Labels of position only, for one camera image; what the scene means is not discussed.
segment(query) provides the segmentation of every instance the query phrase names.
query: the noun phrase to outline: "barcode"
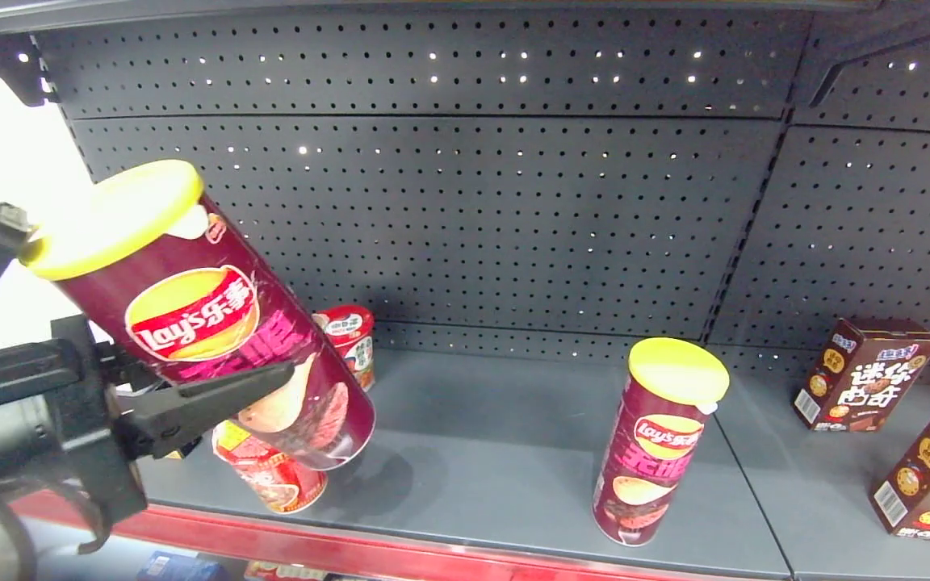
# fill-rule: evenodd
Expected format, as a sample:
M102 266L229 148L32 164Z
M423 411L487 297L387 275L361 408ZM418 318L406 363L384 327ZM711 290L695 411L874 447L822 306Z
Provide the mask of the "barcode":
M159 556L153 560L153 564L149 566L148 570L145 571L146 575L150 577L156 577L163 571L163 567L167 566L167 562L170 561L170 558L165 558L165 556Z
M882 514L889 520L890 526L895 526L896 523L907 517L907 505L903 504L903 501L899 499L896 489L892 488L888 481L882 483L881 488L878 488L878 492L874 493L874 501L882 509Z
M798 413L802 413L803 418L811 424L816 421L816 416L820 415L820 406L813 401L806 390L798 391L798 397L794 398L794 406L798 409Z

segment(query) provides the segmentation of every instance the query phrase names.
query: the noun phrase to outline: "pegboard back panel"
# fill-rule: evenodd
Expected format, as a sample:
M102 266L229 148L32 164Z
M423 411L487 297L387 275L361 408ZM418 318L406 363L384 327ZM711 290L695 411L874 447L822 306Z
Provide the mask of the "pegboard back panel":
M930 135L794 127L710 341L816 349L838 316L930 328Z
M779 118L810 15L305 8L37 34L71 119L199 114Z
M701 337L780 124L204 117L73 122L95 180L195 163L313 308Z
M731 372L771 378L779 389L783 389L803 385L819 360L826 339L826 336L820 338L819 349L773 349L714 343L707 345L706 349L719 357ZM920 383L930 383L930 361L927 367L920 371L918 380Z
M638 339L611 335L530 331L523 328L458 327L453 324L387 323L375 326L376 344L418 352L481 354L544 361L605 364L625 357Z
M829 19L819 16L815 32ZM807 62L822 54L813 38ZM819 106L799 107L794 122L930 132L930 40L846 64Z

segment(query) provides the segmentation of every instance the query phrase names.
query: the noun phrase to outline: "red lay's logo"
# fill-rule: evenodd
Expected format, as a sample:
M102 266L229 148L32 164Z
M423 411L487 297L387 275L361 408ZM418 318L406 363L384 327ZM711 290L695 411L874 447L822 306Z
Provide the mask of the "red lay's logo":
M128 335L163 361L206 361L239 349L261 319L253 281L232 265L169 276L124 313Z
M698 420L653 413L638 420L634 437L643 451L656 458L673 459L690 452L704 429Z

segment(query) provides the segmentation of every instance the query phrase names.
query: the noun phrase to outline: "potato chip can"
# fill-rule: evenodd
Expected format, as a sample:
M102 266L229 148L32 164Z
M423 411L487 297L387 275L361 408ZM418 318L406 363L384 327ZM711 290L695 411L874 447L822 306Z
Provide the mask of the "potato chip can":
M310 470L236 426L221 422L211 434L214 454L225 460L272 511L291 514L310 507L329 482L324 472Z
M42 225L22 262L173 383L294 361L294 378L255 413L274 428L258 435L305 466L340 466L371 437L368 396L189 163L156 161L100 182Z
M314 323L332 341L343 363L366 392L375 385L375 349L372 311L358 305L340 305L313 314Z
M650 541L730 385L712 353L652 338L630 350L630 377L594 486L594 520L623 545Z

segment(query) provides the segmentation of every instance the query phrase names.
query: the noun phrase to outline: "store shelf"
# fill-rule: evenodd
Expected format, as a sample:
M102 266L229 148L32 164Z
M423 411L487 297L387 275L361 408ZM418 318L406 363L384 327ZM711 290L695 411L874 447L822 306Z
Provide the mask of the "store shelf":
M598 2L602 6L630 8L801 8L801 10L868 10L878 6L879 0L730 0L727 2L707 0L631 0L628 2ZM299 7L311 5L369 5L407 3L383 2L378 0L55 0L55 1L11 1L0 0L0 33L45 30L90 23L115 23L137 19L173 18L179 15L210 15L219 12L261 10L273 7ZM545 7L566 7L568 2L543 2ZM490 8L510 6L510 2L447 2L449 8Z
M880 433L811 433L788 383L739 375L717 419L798 580L930 580L930 541L889 536L868 494L930 420L915 386Z
M25 522L36 547L73 547L88 541L85 530L28 519ZM38 559L38 579L44 581L130 581L156 551L194 558L196 551L156 545L133 538L111 537L99 551L75 558L73 554L48 552Z
M585 562L747 578L789 570L719 427L709 426L656 539L623 547L590 515L620 365L443 353L377 356L379 429L314 507L267 511L200 446L140 464L152 503Z

